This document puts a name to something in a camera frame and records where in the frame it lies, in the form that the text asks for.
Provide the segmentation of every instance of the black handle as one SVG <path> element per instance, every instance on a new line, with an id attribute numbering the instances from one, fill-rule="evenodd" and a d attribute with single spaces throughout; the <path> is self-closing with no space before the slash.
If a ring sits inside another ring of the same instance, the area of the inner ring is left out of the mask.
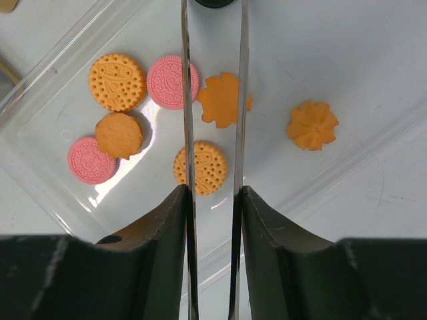
<path id="1" fill-rule="evenodd" d="M 196 0 L 196 1 L 201 5 L 203 5 L 204 7 L 217 9 L 217 8 L 222 8 L 222 7 L 225 7 L 226 5 L 229 5 L 234 0 Z"/>

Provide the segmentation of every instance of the wooden object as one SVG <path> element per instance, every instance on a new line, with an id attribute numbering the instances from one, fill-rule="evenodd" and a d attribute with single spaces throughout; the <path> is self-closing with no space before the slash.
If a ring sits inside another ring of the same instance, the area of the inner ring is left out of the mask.
<path id="1" fill-rule="evenodd" d="M 14 10 L 18 0 L 0 0 L 0 12 L 8 13 Z"/>

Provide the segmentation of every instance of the metal blade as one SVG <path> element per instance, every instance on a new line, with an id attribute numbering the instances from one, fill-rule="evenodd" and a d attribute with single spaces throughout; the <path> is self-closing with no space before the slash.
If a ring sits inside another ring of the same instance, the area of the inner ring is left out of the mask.
<path id="1" fill-rule="evenodd" d="M 234 155 L 234 202 L 232 227 L 232 276 L 230 287 L 229 320 L 239 319 L 240 300 L 240 246 L 242 244 L 242 188 L 245 149 L 246 107 L 248 104 L 249 72 L 249 1 L 242 0 L 242 29 L 240 35 L 238 123 Z"/>
<path id="2" fill-rule="evenodd" d="M 182 36 L 182 80 L 184 100 L 185 131 L 185 174 L 191 210 L 187 212 L 187 264 L 188 264 L 188 319 L 199 319 L 197 292 L 197 242 L 195 230 L 195 185 L 194 185 L 194 140 L 193 140 L 193 99 L 191 97 L 191 69 L 189 58 L 189 34 L 187 19 L 187 0 L 181 0 Z"/>

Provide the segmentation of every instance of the pink sandwich cookie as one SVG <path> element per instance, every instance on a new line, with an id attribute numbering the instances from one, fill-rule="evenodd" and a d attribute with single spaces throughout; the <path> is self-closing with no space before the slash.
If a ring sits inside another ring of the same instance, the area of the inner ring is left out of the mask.
<path id="1" fill-rule="evenodd" d="M 98 150 L 98 142 L 93 137 L 77 140 L 68 151 L 68 166 L 81 182 L 98 185 L 113 177 L 117 163 Z"/>
<path id="2" fill-rule="evenodd" d="M 193 101 L 200 89 L 200 80 L 194 65 L 191 70 L 191 97 Z M 157 60 L 147 74 L 147 90 L 160 107 L 169 110 L 183 108 L 182 66 L 179 55 L 168 55 Z"/>

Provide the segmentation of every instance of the orange cookie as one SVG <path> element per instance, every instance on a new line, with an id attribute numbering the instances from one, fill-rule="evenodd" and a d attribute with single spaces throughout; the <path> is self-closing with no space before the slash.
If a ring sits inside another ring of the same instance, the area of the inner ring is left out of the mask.
<path id="1" fill-rule="evenodd" d="M 126 55 L 104 55 L 92 65 L 89 88 L 104 108 L 115 112 L 129 111 L 144 98 L 145 75 L 142 68 Z"/>
<path id="2" fill-rule="evenodd" d="M 124 113 L 109 113 L 95 128 L 98 149 L 109 155 L 110 159 L 129 160 L 142 146 L 142 128 L 138 121 Z"/>
<path id="3" fill-rule="evenodd" d="M 229 127 L 238 121 L 239 80 L 232 73 L 222 73 L 221 77 L 206 79 L 207 88 L 202 89 L 197 100 L 203 108 L 201 120 L 216 122 L 217 128 Z M 252 107 L 252 98 L 248 96 L 247 108 Z"/>
<path id="4" fill-rule="evenodd" d="M 339 122 L 324 102 L 306 101 L 291 111 L 292 122 L 286 132 L 294 143 L 305 150 L 322 150 L 324 143 L 335 141 L 334 127 Z"/>
<path id="5" fill-rule="evenodd" d="M 222 152 L 207 142 L 194 143 L 195 194 L 210 195 L 217 191 L 227 177 L 227 161 Z M 179 184 L 185 183 L 185 148 L 182 148 L 173 163 L 173 174 Z"/>

